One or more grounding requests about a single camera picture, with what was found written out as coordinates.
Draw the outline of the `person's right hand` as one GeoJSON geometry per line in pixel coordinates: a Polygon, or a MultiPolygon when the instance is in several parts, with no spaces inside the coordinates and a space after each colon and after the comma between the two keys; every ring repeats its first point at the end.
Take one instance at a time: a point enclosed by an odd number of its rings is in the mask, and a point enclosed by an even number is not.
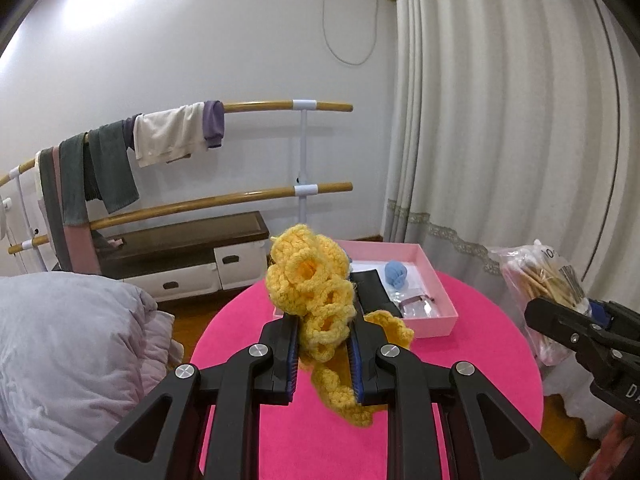
{"type": "Polygon", "coordinates": [[[609,479],[614,474],[614,470],[620,466],[634,443],[634,437],[625,434],[626,422],[628,417],[622,413],[617,413],[613,417],[612,426],[601,442],[596,459],[589,471],[585,473],[585,479],[609,479]]]}

